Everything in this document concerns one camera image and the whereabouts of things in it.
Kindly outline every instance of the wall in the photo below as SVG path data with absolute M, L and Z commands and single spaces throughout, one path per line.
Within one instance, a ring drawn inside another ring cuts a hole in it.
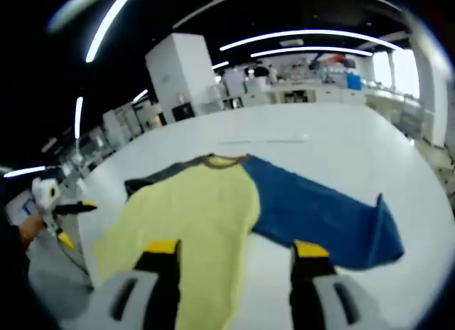
M 411 49 L 394 50 L 390 54 L 391 71 L 395 74 L 395 87 L 399 92 L 420 97 L 419 73 L 414 51 Z
M 447 133 L 446 145 L 450 150 L 455 149 L 455 83 L 450 82 L 447 84 Z
M 430 144 L 443 147 L 447 130 L 447 80 L 428 59 L 414 37 L 410 38 L 419 74 L 420 100 L 426 111 L 433 114 L 432 127 L 426 127 L 424 137 Z
M 334 56 L 335 54 L 326 53 L 323 54 L 318 60 L 325 60 Z M 290 68 L 292 65 L 297 64 L 299 61 L 306 60 L 307 63 L 310 63 L 315 57 L 317 53 L 296 53 L 296 54 L 287 54 L 287 55 L 278 55 L 269 58 L 258 58 L 258 60 L 264 60 L 266 63 L 271 63 L 277 70 L 278 73 L 283 73 L 287 68 Z M 368 67 L 368 60 L 371 61 L 370 58 L 364 58 L 362 56 L 355 56 L 351 54 L 346 54 L 346 58 L 354 60 L 356 69 L 355 71 L 359 74 L 362 78 L 364 76 L 368 76 L 371 78 L 369 74 L 369 67 Z
M 373 72 L 375 81 L 385 87 L 392 87 L 394 77 L 390 66 L 390 57 L 386 51 L 378 51 L 373 54 Z
M 172 109 L 179 104 L 179 93 L 192 102 L 196 114 L 199 104 L 210 100 L 209 87 L 216 82 L 203 36 L 173 33 L 145 58 L 167 122 L 175 122 Z
M 229 68 L 225 71 L 225 85 L 229 96 L 236 97 L 245 94 L 244 68 Z
M 145 60 L 164 117 L 168 123 L 175 122 L 172 108 L 178 105 L 177 94 L 181 93 L 186 100 L 190 99 L 191 94 L 178 59 L 173 34 L 150 50 Z
M 208 87 L 215 84 L 215 73 L 205 39 L 200 35 L 173 34 L 178 59 L 190 93 L 193 107 L 207 102 Z

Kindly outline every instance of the human hand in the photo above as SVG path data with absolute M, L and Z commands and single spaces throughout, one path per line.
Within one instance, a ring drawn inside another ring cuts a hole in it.
M 33 213 L 28 216 L 19 226 L 22 243 L 28 247 L 34 238 L 44 229 L 43 216 L 40 213 Z

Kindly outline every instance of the clothing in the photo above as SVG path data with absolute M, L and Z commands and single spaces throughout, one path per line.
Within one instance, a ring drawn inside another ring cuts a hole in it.
M 255 68 L 255 78 L 260 78 L 261 76 L 269 76 L 269 70 L 261 65 L 258 65 Z
M 183 171 L 191 166 L 199 165 L 203 162 L 204 156 L 196 157 L 191 159 L 190 161 L 186 161 L 184 163 L 174 163 L 171 166 L 156 172 L 150 176 L 147 176 L 142 179 L 129 179 L 125 181 L 125 189 L 127 190 L 128 197 L 130 197 L 133 193 L 138 191 L 140 188 L 145 186 L 150 186 L 152 184 L 158 183 L 165 179 L 171 178 L 175 174 L 178 174 L 180 171 Z
M 139 190 L 95 243 L 95 257 L 105 280 L 133 267 L 152 240 L 181 240 L 178 330 L 228 325 L 251 230 L 287 247 L 294 240 L 316 243 L 349 268 L 403 254 L 381 195 L 367 206 L 255 156 L 198 157 L 168 168 L 168 178 L 156 182 L 159 175 L 144 180 L 153 185 L 139 188 L 135 181 Z

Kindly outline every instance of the shirt sleeve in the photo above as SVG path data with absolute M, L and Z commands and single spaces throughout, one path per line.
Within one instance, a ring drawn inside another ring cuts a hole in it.
M 257 157 L 243 167 L 259 192 L 256 233 L 287 247 L 294 240 L 316 243 L 334 264 L 351 269 L 385 264 L 404 253 L 381 194 L 369 206 Z

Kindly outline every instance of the blue container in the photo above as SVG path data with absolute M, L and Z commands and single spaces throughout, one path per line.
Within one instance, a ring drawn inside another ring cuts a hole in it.
M 362 90 L 362 81 L 359 75 L 346 74 L 348 79 L 348 88 L 351 90 Z

